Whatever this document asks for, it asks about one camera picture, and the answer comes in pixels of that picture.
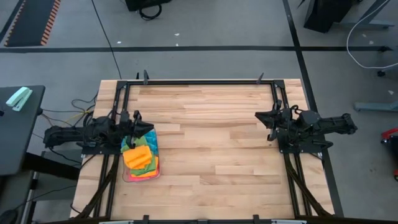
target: wooden tabletop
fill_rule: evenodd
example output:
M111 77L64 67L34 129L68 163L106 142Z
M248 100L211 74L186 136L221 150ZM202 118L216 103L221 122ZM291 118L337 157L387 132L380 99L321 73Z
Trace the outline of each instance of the wooden tabletop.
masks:
M111 110L116 82L101 82L95 117ZM289 105L307 109L300 80L285 84ZM128 110L139 110L145 122L155 124L161 176L125 182L121 158L111 218L293 218L283 156L277 141L266 140L269 130L254 117L257 111L271 110L272 104L268 85L132 86ZM301 158L307 187L333 213L321 160L309 154ZM80 172L75 209L81 211L97 190L102 161L98 155ZM107 196L105 192L102 215Z

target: yellow cable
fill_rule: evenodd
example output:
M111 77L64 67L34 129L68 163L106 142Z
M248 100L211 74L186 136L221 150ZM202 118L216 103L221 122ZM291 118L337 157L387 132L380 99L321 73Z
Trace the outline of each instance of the yellow cable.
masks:
M66 120L66 122L68 123L71 119L77 118L78 116L80 116L80 115L82 115L82 114L87 114L87 113L90 113L90 112L92 112L92 110L84 111L84 112L81 112L81 113L79 113L79 114L73 115L72 117L68 118L68 119Z

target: orange and black mat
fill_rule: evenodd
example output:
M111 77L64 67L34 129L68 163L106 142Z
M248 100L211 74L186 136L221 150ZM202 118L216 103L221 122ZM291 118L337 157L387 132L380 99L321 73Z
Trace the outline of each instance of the orange and black mat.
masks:
M14 19L6 47L29 47L47 44L60 0L25 0Z

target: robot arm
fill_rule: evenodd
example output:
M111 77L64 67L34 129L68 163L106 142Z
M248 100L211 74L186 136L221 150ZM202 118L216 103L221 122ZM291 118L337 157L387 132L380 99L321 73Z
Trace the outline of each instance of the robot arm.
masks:
M93 119L85 127L61 128L52 126L45 131L45 147L59 146L65 142L82 142L81 146L105 146L120 148L125 136L129 138L129 147L132 138L140 138L154 128L153 124L142 121L139 111L134 112L134 121L130 119L128 111L122 111L119 124L107 116Z
M271 129L267 138L268 141L273 141L279 138L278 135L284 134L284 140L288 144L292 147L299 147L301 142L312 137L329 133L354 134L357 130L350 114L321 118L317 112L300 110L297 105L282 110L280 109L281 105L282 102L278 100L271 111L255 114L256 118L268 129ZM297 119L293 119L293 111L298 115ZM333 145L333 143L327 141L312 140L311 142L312 144L324 145L326 148Z

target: concrete floor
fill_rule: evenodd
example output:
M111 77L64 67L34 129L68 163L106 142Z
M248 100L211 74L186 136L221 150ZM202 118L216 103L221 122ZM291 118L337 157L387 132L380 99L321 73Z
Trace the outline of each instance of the concrete floor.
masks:
M332 27L327 34L303 28L308 1L289 0L301 46L345 46L349 29ZM374 2L363 1L344 21L358 20ZM0 1L2 27L17 0ZM172 47L216 45L293 46L281 0L174 0L165 4L161 17L143 21L128 12L123 0L95 0L113 47ZM377 19L394 16L398 1L391 1ZM398 28L357 30L352 45L397 45ZM90 0L62 1L45 48L107 47ZM294 51L117 52L123 78L135 78L146 69L151 78L301 78ZM365 65L396 63L391 52L354 52ZM397 126L395 113L356 112L355 101L392 102L398 98L398 72L379 78L374 70L357 66L346 52L304 52L305 64L319 112L323 116L351 113L358 126L353 136L331 134L330 149L343 211L346 217L398 220L398 168L380 143L380 134ZM45 85L42 107L72 109L74 98L91 99L100 80L118 79L111 53L0 54L0 86ZM67 119L70 114L47 113ZM37 120L34 132L43 135L48 124ZM41 139L32 138L29 151L39 154ZM70 200L38 203L35 219L62 220L69 215Z

